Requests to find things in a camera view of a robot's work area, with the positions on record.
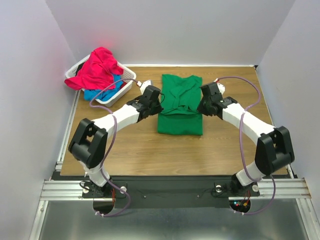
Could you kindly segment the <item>green t shirt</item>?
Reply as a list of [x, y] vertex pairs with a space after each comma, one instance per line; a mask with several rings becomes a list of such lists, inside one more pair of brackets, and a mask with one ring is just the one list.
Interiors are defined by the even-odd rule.
[[174, 136], [202, 136], [203, 115], [197, 111], [201, 101], [200, 86], [203, 79], [196, 75], [179, 77], [162, 75], [161, 106], [157, 132]]

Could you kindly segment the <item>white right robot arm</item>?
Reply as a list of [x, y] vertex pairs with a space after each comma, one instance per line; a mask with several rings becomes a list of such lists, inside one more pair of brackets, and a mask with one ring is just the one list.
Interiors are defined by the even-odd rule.
[[254, 161], [243, 163], [243, 169], [231, 177], [230, 189], [242, 195], [248, 186], [260, 181], [295, 160], [291, 135], [284, 127], [275, 127], [246, 111], [234, 98], [223, 97], [225, 87], [217, 82], [201, 86], [202, 99], [197, 111], [205, 116], [217, 116], [239, 130], [239, 146], [243, 135], [256, 146]]

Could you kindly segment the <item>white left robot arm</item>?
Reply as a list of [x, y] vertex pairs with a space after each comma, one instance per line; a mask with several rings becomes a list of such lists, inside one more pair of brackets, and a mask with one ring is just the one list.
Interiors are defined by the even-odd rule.
[[137, 85], [141, 95], [120, 109], [114, 112], [108, 109], [108, 115], [95, 120], [82, 119], [68, 146], [68, 151], [89, 176], [91, 186], [85, 189], [94, 190], [100, 197], [106, 197], [112, 192], [109, 183], [111, 177], [104, 169], [104, 161], [115, 143], [117, 132], [163, 110], [159, 88], [152, 85], [150, 80], [139, 81]]

